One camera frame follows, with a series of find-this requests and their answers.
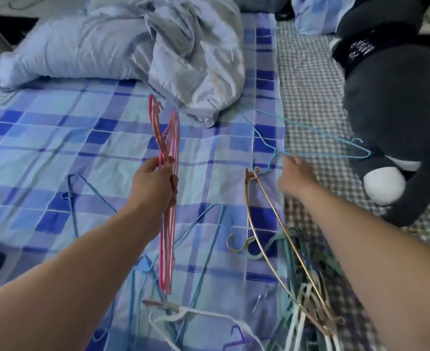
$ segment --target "forearm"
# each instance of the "forearm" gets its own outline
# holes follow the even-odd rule
[[[158,218],[141,209],[118,214],[1,287],[0,351],[85,347]]]
[[[301,197],[389,350],[430,350],[430,247],[317,186]]]

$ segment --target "stuffed animal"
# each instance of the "stuffed animal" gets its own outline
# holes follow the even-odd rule
[[[343,105],[352,131],[372,152],[350,164],[369,197],[390,206],[383,218],[396,226],[430,210],[430,49],[417,44],[429,5],[356,0],[332,48],[345,70]]]

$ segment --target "blue plaid pillow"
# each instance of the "blue plaid pillow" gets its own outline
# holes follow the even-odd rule
[[[294,26],[304,35],[334,33],[343,15],[355,0],[291,0]]]

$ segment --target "person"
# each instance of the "person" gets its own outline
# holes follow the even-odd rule
[[[322,229],[388,350],[430,350],[430,247],[323,188],[304,160],[283,164],[279,188]],[[176,203],[171,165],[157,166],[139,168],[127,204],[105,224],[0,288],[0,351],[86,348]]]

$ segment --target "dark gray plush toy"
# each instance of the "dark gray plush toy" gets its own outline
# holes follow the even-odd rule
[[[345,69],[343,105],[371,150],[351,159],[384,219],[412,224],[430,210],[430,49],[417,44],[430,0],[357,0],[332,46]],[[352,155],[362,156],[357,149]]]

